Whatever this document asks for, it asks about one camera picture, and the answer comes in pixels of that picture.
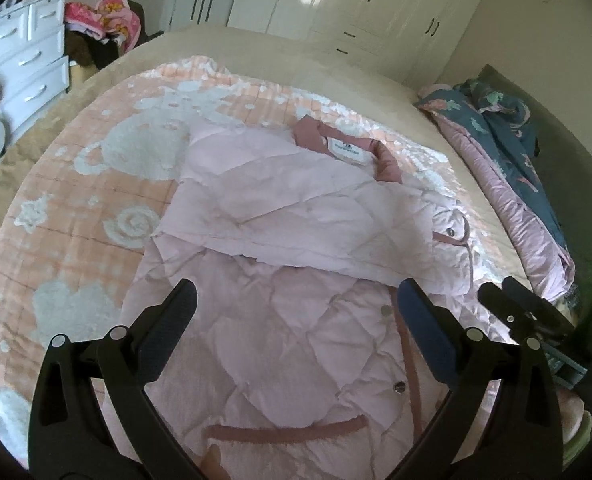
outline blue gripper pad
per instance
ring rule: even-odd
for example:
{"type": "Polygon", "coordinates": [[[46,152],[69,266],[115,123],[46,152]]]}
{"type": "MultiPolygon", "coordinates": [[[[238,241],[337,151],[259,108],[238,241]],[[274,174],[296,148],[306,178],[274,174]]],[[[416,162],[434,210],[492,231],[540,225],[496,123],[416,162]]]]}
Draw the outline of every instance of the blue gripper pad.
{"type": "Polygon", "coordinates": [[[464,330],[450,311],[431,303],[415,280],[402,282],[397,298],[398,310],[434,378],[453,390],[458,385],[464,330]]]}

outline pile of clothes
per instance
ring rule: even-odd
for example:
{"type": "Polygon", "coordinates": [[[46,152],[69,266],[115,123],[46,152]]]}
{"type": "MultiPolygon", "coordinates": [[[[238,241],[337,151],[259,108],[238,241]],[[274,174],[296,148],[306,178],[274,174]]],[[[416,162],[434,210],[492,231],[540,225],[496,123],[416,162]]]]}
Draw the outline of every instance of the pile of clothes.
{"type": "Polygon", "coordinates": [[[128,0],[100,0],[95,8],[80,2],[64,6],[66,30],[80,32],[101,44],[110,41],[119,55],[132,50],[142,30],[140,18],[129,8],[128,0]]]}

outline floral blanket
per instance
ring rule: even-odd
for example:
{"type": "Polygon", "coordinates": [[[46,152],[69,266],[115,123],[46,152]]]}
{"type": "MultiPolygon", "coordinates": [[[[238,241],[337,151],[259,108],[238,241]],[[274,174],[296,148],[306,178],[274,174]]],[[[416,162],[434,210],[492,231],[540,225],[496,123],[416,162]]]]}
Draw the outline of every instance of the floral blanket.
{"type": "Polygon", "coordinates": [[[573,283],[574,263],[532,165],[537,133],[529,108],[474,79],[427,92],[416,107],[432,114],[470,167],[507,229],[534,292],[556,300],[573,283]]]}
{"type": "MultiPolygon", "coordinates": [[[[133,76],[64,128],[0,229],[0,439],[21,462],[45,348],[58,333],[97,338],[117,323],[144,245],[175,192],[189,121],[287,130],[305,115],[381,140],[404,171],[457,199],[471,225],[475,282],[505,277],[513,263],[503,260],[442,153],[323,96],[232,75],[203,56],[133,76]]],[[[490,328],[484,309],[473,312],[474,296],[432,300],[464,324],[506,337],[502,327],[490,328]]]]}

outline bed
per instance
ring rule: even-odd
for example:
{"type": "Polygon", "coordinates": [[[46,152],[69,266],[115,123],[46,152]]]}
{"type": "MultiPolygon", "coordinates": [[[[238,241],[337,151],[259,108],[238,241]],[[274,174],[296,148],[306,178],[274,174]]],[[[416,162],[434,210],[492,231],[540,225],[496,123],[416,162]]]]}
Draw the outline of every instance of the bed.
{"type": "MultiPolygon", "coordinates": [[[[404,171],[462,208],[474,283],[512,276],[529,286],[469,170],[414,108],[415,92],[282,38],[211,26],[166,34],[63,98],[0,162],[0,439],[21,463],[45,345],[58,332],[96,337],[116,323],[177,187],[173,130],[182,118],[174,116],[179,122],[159,147],[145,128],[157,119],[144,124],[140,112],[178,113],[183,98],[207,110],[207,119],[290,128],[310,114],[348,135],[380,140],[404,171]],[[140,140],[125,142],[138,138],[129,137],[134,132],[140,140]],[[116,149],[101,153],[102,142],[116,149]],[[143,149],[160,150],[156,156],[166,162],[149,167],[143,149]]],[[[432,300],[490,338],[506,339],[472,298],[432,300]]],[[[425,406],[422,426],[434,412],[425,406]]]]}

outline bedspread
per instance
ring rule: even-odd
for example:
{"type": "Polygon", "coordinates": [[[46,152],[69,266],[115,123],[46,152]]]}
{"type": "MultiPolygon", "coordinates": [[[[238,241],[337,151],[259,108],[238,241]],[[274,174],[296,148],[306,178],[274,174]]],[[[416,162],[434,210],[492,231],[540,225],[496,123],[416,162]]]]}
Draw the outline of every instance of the bedspread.
{"type": "MultiPolygon", "coordinates": [[[[201,56],[124,80],[64,128],[20,187],[0,229],[0,438],[26,462],[28,415],[45,346],[57,333],[95,338],[125,293],[176,188],[187,119],[291,127],[309,114],[385,143],[404,171],[462,203],[474,281],[506,263],[446,156],[309,92],[230,74],[201,56]]],[[[461,322],[504,339],[473,297],[434,295],[461,322]]]]}

